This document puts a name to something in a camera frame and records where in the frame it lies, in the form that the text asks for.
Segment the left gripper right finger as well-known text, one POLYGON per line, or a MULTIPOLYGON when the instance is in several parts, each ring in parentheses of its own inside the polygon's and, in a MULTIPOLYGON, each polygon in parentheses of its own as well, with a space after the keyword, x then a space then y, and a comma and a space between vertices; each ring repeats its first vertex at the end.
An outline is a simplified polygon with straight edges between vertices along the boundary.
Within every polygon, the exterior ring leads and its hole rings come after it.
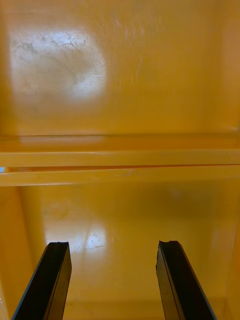
POLYGON ((213 309, 178 241, 160 241, 156 276, 166 320, 215 320, 213 309))

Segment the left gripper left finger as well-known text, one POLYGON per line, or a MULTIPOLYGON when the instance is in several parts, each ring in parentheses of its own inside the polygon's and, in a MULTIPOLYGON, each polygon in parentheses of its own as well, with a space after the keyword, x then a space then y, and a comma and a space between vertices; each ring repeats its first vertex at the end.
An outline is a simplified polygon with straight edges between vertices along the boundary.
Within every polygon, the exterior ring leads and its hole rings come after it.
POLYGON ((12 316, 13 320, 62 320, 72 273, 68 242, 50 242, 12 316))

